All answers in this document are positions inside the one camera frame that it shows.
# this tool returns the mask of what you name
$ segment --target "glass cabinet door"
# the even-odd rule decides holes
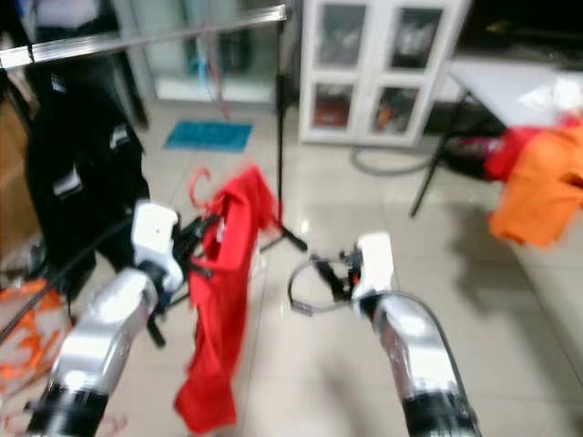
[[[352,85],[316,84],[312,126],[346,129],[352,101]]]
[[[442,10],[424,7],[402,7],[397,12],[397,31],[389,44],[387,69],[424,70],[434,46]]]
[[[419,88],[392,87],[381,88],[373,108],[369,132],[374,134],[397,134],[407,131],[413,113]]]
[[[317,26],[316,66],[356,66],[365,13],[365,5],[322,5]]]

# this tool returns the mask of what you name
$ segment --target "blue mat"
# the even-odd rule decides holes
[[[166,147],[240,153],[250,133],[249,124],[182,120],[169,135]]]

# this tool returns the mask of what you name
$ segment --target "orange cloth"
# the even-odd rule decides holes
[[[545,130],[525,147],[506,184],[490,232],[546,247],[583,205],[583,120]]]

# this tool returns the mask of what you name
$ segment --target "black stand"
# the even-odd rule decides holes
[[[479,127],[487,121],[490,117],[486,119],[481,119],[474,123],[473,127],[464,130],[464,131],[456,131],[455,127],[458,124],[459,120],[461,119],[462,115],[464,114],[465,104],[467,99],[471,96],[469,91],[465,91],[461,98],[455,104],[454,110],[452,111],[452,115],[449,118],[447,123],[447,128],[445,129],[444,133],[442,134],[441,138],[439,138],[439,144],[435,149],[434,155],[431,158],[431,162],[429,163],[429,168],[425,173],[425,177],[423,179],[423,183],[421,187],[417,191],[417,195],[415,196],[415,200],[413,205],[411,206],[411,210],[409,211],[409,217],[414,218],[423,203],[423,199],[425,197],[426,191],[429,189],[429,184],[434,178],[435,170],[439,165],[441,158],[444,156],[445,152],[445,145],[450,138],[453,137],[498,137],[499,132],[493,132],[492,130],[480,129]]]
[[[283,239],[288,239],[297,249],[305,252],[308,250],[308,245],[305,241],[296,236],[293,232],[285,227],[282,222],[283,205],[283,119],[285,117],[286,102],[285,102],[285,77],[281,70],[281,35],[283,34],[283,22],[277,23],[277,71],[275,74],[275,111],[277,113],[277,199],[280,201],[280,208],[278,210],[278,220],[281,226],[281,236],[274,241],[267,243],[261,248],[261,252],[270,249]]]

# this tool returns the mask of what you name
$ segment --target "table leg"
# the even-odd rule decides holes
[[[452,115],[450,116],[449,121],[447,123],[447,128],[445,129],[444,133],[442,134],[441,138],[439,139],[439,144],[437,145],[437,148],[435,149],[434,155],[431,158],[431,162],[429,163],[429,168],[427,169],[427,171],[425,173],[423,183],[421,184],[421,187],[417,191],[417,195],[415,196],[415,200],[413,202],[413,205],[411,206],[411,210],[409,211],[410,218],[414,218],[417,215],[417,211],[421,207],[421,204],[422,204],[423,199],[425,197],[425,192],[429,188],[429,184],[431,183],[431,181],[434,177],[435,170],[437,169],[437,166],[439,165],[439,161],[441,160],[441,157],[444,153],[445,145],[447,144],[447,140],[451,137],[451,134],[455,128],[455,124],[457,123],[460,116],[462,115],[462,111],[464,109],[465,102],[466,102],[468,96],[469,96],[469,92],[465,91],[464,94],[462,95],[462,97],[455,104],[454,111],[452,112]]]

